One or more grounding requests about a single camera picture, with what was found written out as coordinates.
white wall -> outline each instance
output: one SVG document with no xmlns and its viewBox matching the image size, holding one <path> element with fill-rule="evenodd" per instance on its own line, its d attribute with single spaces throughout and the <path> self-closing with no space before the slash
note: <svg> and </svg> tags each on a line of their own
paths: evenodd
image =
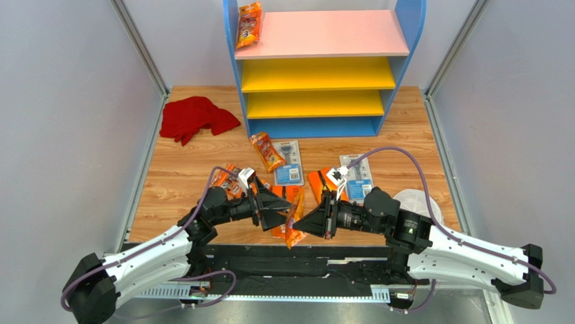
<svg viewBox="0 0 575 324">
<path fill-rule="evenodd" d="M 0 1 L 2 323 L 75 323 L 59 297 L 120 237 L 161 96 L 110 2 Z"/>
<path fill-rule="evenodd" d="M 558 286 L 516 323 L 575 318 L 575 2 L 492 0 L 435 96 L 471 226 L 543 247 Z"/>
<path fill-rule="evenodd" d="M 235 84 L 225 44 L 223 0 L 125 1 L 168 86 Z M 423 35 L 403 85 L 429 85 L 473 3 L 428 1 Z M 262 0 L 262 4 L 265 11 L 391 9 L 395 0 Z"/>
</svg>

shelf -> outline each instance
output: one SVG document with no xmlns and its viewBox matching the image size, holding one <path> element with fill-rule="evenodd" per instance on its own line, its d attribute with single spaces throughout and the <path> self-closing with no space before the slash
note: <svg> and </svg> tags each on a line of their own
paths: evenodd
<svg viewBox="0 0 575 324">
<path fill-rule="evenodd" d="M 248 95 L 248 119 L 382 116 L 378 90 L 261 92 Z"/>
<path fill-rule="evenodd" d="M 242 92 L 393 89 L 386 57 L 255 59 L 244 62 Z"/>
<path fill-rule="evenodd" d="M 407 56 L 394 10 L 268 12 L 261 38 L 236 59 Z"/>
<path fill-rule="evenodd" d="M 250 133 L 271 138 L 375 136 L 381 117 L 250 119 Z"/>
</svg>

blue shelf frame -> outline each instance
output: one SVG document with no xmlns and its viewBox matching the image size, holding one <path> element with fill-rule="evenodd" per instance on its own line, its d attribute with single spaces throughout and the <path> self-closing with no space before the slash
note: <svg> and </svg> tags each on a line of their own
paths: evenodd
<svg viewBox="0 0 575 324">
<path fill-rule="evenodd" d="M 398 17 L 410 53 L 408 56 L 388 57 L 391 72 L 395 79 L 395 88 L 393 90 L 379 91 L 381 103 L 385 108 L 383 117 L 248 119 L 248 95 L 242 92 L 244 63 L 241 60 L 236 60 L 236 39 L 240 11 L 237 0 L 223 0 L 225 38 L 231 66 L 234 69 L 234 78 L 236 79 L 248 137 L 258 132 L 267 132 L 271 138 L 377 136 L 383 127 L 393 99 L 398 93 L 400 84 L 419 43 L 426 12 L 427 0 L 398 0 L 395 5 L 395 14 Z"/>
</svg>

wooden floor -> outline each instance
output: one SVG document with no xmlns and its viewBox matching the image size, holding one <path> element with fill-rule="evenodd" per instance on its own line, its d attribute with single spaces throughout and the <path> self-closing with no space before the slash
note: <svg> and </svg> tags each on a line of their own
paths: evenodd
<svg viewBox="0 0 575 324">
<path fill-rule="evenodd" d="M 174 87 L 171 101 L 191 96 L 210 98 L 220 108 L 227 109 L 242 121 L 238 94 L 234 87 Z M 304 173 L 339 165 L 343 154 L 365 153 L 378 146 L 396 145 L 410 151 L 421 164 L 429 182 L 431 196 L 439 203 L 445 224 L 459 230 L 437 147 L 418 88 L 401 88 L 381 133 L 372 138 L 311 138 L 300 139 Z M 213 136 L 203 130 L 186 146 L 170 138 L 158 138 L 144 190 L 130 234 L 131 242 L 154 238 L 175 224 L 196 205 L 210 170 L 234 163 L 238 167 L 253 167 L 258 176 L 273 183 L 273 173 L 267 173 L 256 151 L 247 139 L 245 128 Z M 398 152 L 382 152 L 369 157 L 376 186 L 391 196 L 406 188 L 422 189 L 416 168 Z M 306 212 L 316 207 L 310 190 L 306 191 Z M 212 243 L 283 244 L 262 232 L 245 219 L 219 225 Z M 340 246 L 384 245 L 383 236 L 339 229 L 332 240 L 308 236 L 300 245 L 332 244 Z"/>
</svg>

red towel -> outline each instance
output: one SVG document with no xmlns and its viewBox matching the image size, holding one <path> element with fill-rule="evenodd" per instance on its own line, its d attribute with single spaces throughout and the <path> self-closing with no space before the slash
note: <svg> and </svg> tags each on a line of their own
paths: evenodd
<svg viewBox="0 0 575 324">
<path fill-rule="evenodd" d="M 166 104 L 160 136 L 182 141 L 186 145 L 200 128 L 211 128 L 219 135 L 240 125 L 240 121 L 225 109 L 216 107 L 206 97 L 190 97 Z"/>
</svg>

